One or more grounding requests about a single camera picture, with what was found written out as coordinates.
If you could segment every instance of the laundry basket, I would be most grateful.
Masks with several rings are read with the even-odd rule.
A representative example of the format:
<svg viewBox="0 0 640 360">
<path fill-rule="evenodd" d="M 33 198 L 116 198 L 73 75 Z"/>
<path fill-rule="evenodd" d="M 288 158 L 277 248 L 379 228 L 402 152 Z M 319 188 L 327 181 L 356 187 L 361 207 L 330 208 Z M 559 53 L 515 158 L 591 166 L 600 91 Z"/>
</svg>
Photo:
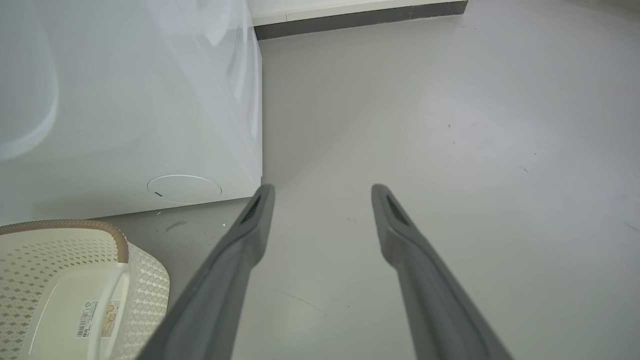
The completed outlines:
<svg viewBox="0 0 640 360">
<path fill-rule="evenodd" d="M 134 359 L 168 295 L 162 264 L 111 224 L 0 227 L 0 359 Z"/>
</svg>

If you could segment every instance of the barcode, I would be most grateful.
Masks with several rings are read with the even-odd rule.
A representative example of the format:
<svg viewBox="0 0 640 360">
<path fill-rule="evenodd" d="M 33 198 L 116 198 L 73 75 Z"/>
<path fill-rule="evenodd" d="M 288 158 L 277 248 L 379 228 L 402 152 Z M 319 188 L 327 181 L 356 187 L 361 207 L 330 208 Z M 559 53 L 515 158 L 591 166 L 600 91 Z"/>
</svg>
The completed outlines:
<svg viewBox="0 0 640 360">
<path fill-rule="evenodd" d="M 80 316 L 78 329 L 76 331 L 77 338 L 81 338 L 84 335 L 84 327 L 86 326 L 87 320 L 89 320 L 89 311 L 83 311 L 82 315 Z"/>
</svg>

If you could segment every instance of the glossy gray floor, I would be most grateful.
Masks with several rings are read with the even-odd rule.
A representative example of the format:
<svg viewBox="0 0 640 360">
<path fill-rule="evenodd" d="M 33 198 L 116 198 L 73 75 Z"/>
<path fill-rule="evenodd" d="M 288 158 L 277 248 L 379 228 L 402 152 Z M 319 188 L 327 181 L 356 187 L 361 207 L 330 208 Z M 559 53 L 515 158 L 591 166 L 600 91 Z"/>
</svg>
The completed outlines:
<svg viewBox="0 0 640 360">
<path fill-rule="evenodd" d="M 640 23 L 615 0 L 260 44 L 276 187 L 235 360 L 411 359 L 369 200 L 391 187 L 515 358 L 640 358 Z M 172 301 L 245 201 L 111 218 Z"/>
</svg>

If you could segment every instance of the dark gray baseboard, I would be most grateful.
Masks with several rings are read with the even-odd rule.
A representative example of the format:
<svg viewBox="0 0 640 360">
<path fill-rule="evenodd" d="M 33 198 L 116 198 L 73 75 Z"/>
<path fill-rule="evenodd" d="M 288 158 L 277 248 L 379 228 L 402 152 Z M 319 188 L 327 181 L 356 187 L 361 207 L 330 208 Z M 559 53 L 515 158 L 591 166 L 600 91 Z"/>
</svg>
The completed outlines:
<svg viewBox="0 0 640 360">
<path fill-rule="evenodd" d="M 374 10 L 371 12 L 346 13 L 327 17 L 316 17 L 297 21 L 279 22 L 255 26 L 258 40 L 287 37 L 289 35 L 316 33 L 318 31 L 355 28 L 357 26 L 381 24 L 384 22 L 421 19 L 423 17 L 460 15 L 465 12 L 467 1 L 453 3 L 425 4 L 402 8 Z"/>
</svg>

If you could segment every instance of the floor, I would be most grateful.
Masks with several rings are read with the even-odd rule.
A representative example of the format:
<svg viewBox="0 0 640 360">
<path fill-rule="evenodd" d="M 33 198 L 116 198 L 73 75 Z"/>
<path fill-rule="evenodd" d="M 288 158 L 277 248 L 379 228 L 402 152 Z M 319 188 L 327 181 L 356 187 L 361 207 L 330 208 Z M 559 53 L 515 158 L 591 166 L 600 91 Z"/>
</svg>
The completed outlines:
<svg viewBox="0 0 640 360">
<path fill-rule="evenodd" d="M 262 42 L 276 208 L 234 360 L 414 358 L 374 183 L 514 358 L 640 358 L 634 6 L 470 0 L 462 16 Z M 109 220 L 165 264 L 172 303 L 245 203 Z"/>
</svg>

